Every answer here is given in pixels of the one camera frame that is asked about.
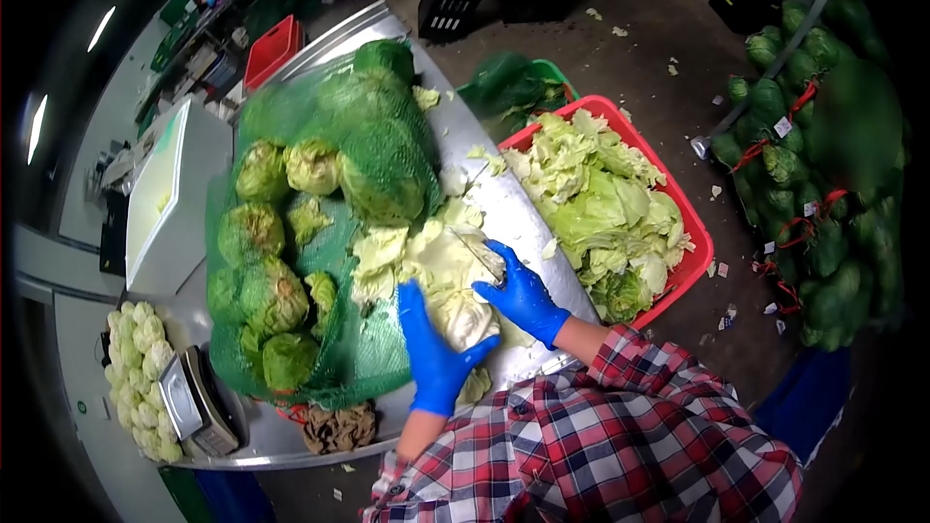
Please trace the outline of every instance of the white box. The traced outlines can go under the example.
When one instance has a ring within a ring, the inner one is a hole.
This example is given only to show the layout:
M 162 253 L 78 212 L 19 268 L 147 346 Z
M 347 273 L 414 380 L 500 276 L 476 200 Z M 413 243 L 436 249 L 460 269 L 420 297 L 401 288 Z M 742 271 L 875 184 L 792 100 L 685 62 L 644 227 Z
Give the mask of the white box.
M 232 126 L 190 96 L 169 117 L 129 197 L 125 231 L 126 288 L 150 295 L 174 295 L 203 261 L 207 185 L 233 161 Z
M 209 45 L 203 45 L 191 57 L 191 60 L 184 67 L 191 73 L 191 77 L 199 79 L 206 71 L 210 64 L 217 60 L 217 52 Z

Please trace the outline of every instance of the digital scale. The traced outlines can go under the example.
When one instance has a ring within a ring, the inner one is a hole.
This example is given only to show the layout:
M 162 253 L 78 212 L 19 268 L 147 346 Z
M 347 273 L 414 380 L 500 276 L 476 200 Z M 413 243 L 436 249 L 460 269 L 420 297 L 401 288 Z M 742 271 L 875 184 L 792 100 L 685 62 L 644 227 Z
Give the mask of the digital scale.
M 171 357 L 158 388 L 178 440 L 191 438 L 207 455 L 219 458 L 239 448 L 239 438 L 221 410 L 203 352 L 191 345 Z

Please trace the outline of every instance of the hand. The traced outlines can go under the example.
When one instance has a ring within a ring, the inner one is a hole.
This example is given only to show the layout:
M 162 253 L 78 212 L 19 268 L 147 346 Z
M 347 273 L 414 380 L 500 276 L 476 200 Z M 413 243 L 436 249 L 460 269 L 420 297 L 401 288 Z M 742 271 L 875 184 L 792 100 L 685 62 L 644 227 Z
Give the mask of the hand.
M 471 288 L 521 330 L 545 343 L 550 351 L 554 350 L 552 340 L 570 314 L 552 303 L 540 276 L 520 262 L 513 249 L 496 240 L 488 240 L 484 244 L 504 257 L 507 263 L 506 285 L 498 289 L 483 281 L 475 281 Z
M 410 354 L 410 372 L 417 384 L 410 410 L 448 418 L 468 373 L 500 343 L 500 336 L 492 335 L 459 354 L 433 327 L 423 293 L 414 280 L 397 285 L 397 312 Z

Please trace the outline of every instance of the concrete floor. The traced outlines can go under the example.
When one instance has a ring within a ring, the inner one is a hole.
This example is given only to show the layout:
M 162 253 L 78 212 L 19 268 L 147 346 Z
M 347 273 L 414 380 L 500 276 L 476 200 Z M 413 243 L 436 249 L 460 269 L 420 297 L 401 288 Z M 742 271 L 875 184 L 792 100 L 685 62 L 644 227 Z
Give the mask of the concrete floor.
M 329 29 L 374 0 L 352 0 L 330 7 L 313 21 L 313 34 Z M 419 0 L 387 0 L 411 29 L 417 25 Z M 585 14 L 594 7 L 604 17 Z M 629 31 L 619 38 L 616 25 Z M 653 341 L 679 343 L 711 371 L 738 390 L 751 411 L 767 396 L 791 366 L 799 344 L 789 329 L 779 336 L 775 318 L 762 314 L 774 300 L 772 284 L 750 269 L 757 245 L 741 220 L 735 196 L 722 174 L 699 160 L 688 138 L 706 134 L 727 113 L 727 105 L 712 104 L 726 92 L 729 74 L 753 74 L 743 54 L 742 37 L 731 33 L 708 6 L 708 0 L 578 0 L 564 23 L 503 25 L 476 30 L 445 46 L 428 47 L 431 57 L 454 85 L 469 80 L 485 56 L 501 50 L 522 52 L 557 64 L 582 95 L 598 94 L 633 114 L 636 128 L 668 167 L 711 233 L 717 263 L 730 265 L 727 278 L 702 277 L 668 311 L 650 324 Z M 677 77 L 668 75 L 669 57 L 678 60 Z M 712 200 L 712 185 L 724 192 Z M 733 328 L 717 331 L 729 304 L 738 309 Z M 852 428 L 845 421 L 842 428 Z M 848 470 L 853 458 L 834 468 L 832 455 L 851 457 L 854 435 L 823 447 L 818 468 L 808 474 L 799 519 L 813 518 L 842 482 L 835 468 Z M 820 461 L 825 466 L 820 468 Z M 281 520 L 355 520 L 370 503 L 370 488 L 379 458 L 340 467 L 259 473 L 259 481 Z M 818 470 L 823 474 L 818 477 Z M 830 481 L 820 484 L 818 479 Z M 823 487 L 824 492 L 814 489 Z M 342 491 L 342 501 L 332 489 Z

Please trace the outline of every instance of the knife blade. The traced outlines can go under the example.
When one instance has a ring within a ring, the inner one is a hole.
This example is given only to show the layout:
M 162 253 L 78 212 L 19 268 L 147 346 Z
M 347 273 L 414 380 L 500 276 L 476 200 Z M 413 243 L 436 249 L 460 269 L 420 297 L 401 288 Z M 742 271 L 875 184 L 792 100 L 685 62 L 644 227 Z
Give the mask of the knife blade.
M 462 238 L 461 235 L 459 235 L 459 233 L 456 231 L 455 228 L 449 227 L 448 225 L 446 226 L 446 228 L 448 228 L 448 231 L 452 233 L 455 236 L 455 238 L 459 239 L 459 242 L 465 245 L 465 248 L 468 249 L 469 252 L 471 252 L 471 256 L 473 256 L 476 261 L 481 262 L 482 267 L 484 267 L 484 269 L 489 274 L 491 274 L 492 277 L 494 277 L 494 281 L 496 281 L 497 286 L 498 287 L 502 286 L 504 284 L 504 279 L 497 273 L 494 273 L 494 269 L 491 268 L 491 266 L 487 263 L 487 261 L 485 261 L 481 255 L 479 255 L 474 249 L 471 248 L 471 245 L 464 238 Z
M 672 285 L 671 287 L 669 287 L 669 288 L 666 289 L 665 291 L 661 292 L 661 293 L 658 295 L 658 297 L 656 297 L 656 299 L 653 300 L 653 302 L 652 302 L 652 307 L 654 308 L 654 307 L 656 306 L 656 304 L 657 304 L 659 301 L 662 301 L 663 299 L 665 299 L 666 297 L 668 297 L 668 295 L 669 295 L 671 292 L 675 291 L 676 289 L 678 289 L 678 283 L 675 283 L 674 285 Z
M 481 167 L 481 169 L 478 171 L 478 173 L 476 173 L 474 176 L 468 179 L 468 182 L 465 183 L 466 192 L 471 190 L 471 187 L 474 186 L 474 183 L 477 182 L 478 178 L 481 177 L 481 174 L 483 174 L 484 171 L 487 169 L 487 167 L 490 165 L 491 165 L 491 162 L 486 161 L 484 165 Z

